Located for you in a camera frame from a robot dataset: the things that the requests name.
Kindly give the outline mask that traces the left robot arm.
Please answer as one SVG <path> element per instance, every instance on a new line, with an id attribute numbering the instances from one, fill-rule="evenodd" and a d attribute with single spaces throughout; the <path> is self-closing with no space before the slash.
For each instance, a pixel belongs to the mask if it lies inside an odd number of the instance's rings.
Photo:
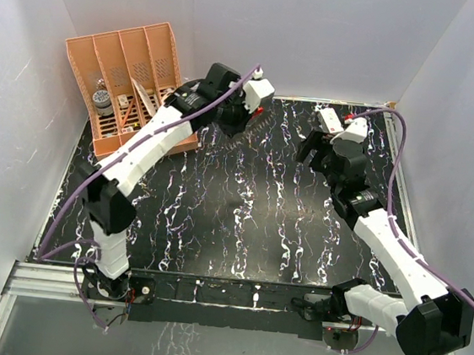
<path id="1" fill-rule="evenodd" d="M 127 228 L 137 216 L 130 195 L 135 185 L 175 145 L 215 123 L 229 137 L 245 130 L 265 99 L 254 86 L 263 69 L 242 76 L 216 62 L 203 79 L 183 83 L 164 101 L 153 118 L 116 152 L 87 168 L 80 185 L 83 210 L 94 235 L 94 261 L 83 273 L 100 294 L 122 299 L 129 289 Z"/>

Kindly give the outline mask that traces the red black keyring holder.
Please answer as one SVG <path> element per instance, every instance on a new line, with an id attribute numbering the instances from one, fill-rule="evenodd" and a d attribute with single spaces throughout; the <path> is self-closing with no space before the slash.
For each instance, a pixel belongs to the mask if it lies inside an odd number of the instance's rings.
<path id="1" fill-rule="evenodd" d="M 259 107 L 254 111 L 250 119 L 243 126 L 243 130 L 234 135 L 231 142 L 233 145 L 240 145 L 244 142 L 249 142 L 253 137 L 261 134 L 269 126 L 272 119 L 270 109 Z"/>

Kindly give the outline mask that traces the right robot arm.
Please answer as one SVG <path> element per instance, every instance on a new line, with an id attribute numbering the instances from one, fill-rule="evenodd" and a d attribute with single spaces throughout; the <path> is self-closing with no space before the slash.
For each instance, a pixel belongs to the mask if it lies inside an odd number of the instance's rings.
<path id="1" fill-rule="evenodd" d="M 355 278 L 334 285 L 318 308 L 342 322 L 367 319 L 395 337 L 405 355 L 446 355 L 467 347 L 474 323 L 472 296 L 420 266 L 414 246 L 390 226 L 384 201 L 366 180 L 364 146 L 312 131 L 296 159 L 303 162 L 309 154 L 311 169 L 326 177 L 336 213 L 371 249 L 401 295 L 394 299 Z"/>

